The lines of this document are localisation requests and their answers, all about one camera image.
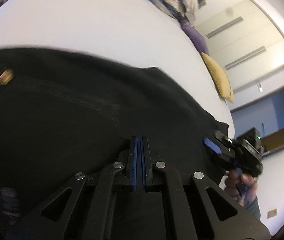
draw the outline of sleeve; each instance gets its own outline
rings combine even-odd
[[[256,219],[260,220],[261,213],[260,213],[260,208],[259,208],[257,197],[250,205],[246,206],[245,209],[249,211]]]

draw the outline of purple pillow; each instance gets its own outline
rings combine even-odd
[[[206,44],[204,37],[199,33],[196,28],[187,20],[180,19],[181,29],[186,33],[186,35],[190,38],[196,50],[201,53],[205,53],[209,55],[209,49]]]

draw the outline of wall outlet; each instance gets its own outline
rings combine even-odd
[[[268,218],[273,218],[278,214],[278,209],[274,209],[268,212]]]

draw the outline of black cloth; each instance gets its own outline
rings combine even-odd
[[[5,69],[14,78],[0,86],[2,234],[72,174],[115,161],[131,136],[147,136],[183,180],[202,171],[220,182],[223,171],[209,160],[202,140],[215,130],[227,134],[228,125],[161,70],[49,49],[0,50],[0,73]],[[115,222],[151,223],[151,202],[139,202]]]

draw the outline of metal pin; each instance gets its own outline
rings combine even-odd
[[[123,163],[122,162],[115,162],[113,163],[114,168],[119,169],[123,167]]]
[[[83,172],[78,172],[77,174],[74,175],[74,178],[76,179],[84,179],[85,174]]]
[[[196,178],[196,179],[203,179],[204,178],[204,175],[202,172],[200,171],[197,171],[193,174],[193,176]]]
[[[162,169],[162,168],[165,167],[165,163],[164,163],[164,162],[157,162],[157,163],[155,164],[155,166],[158,167],[159,169]]]

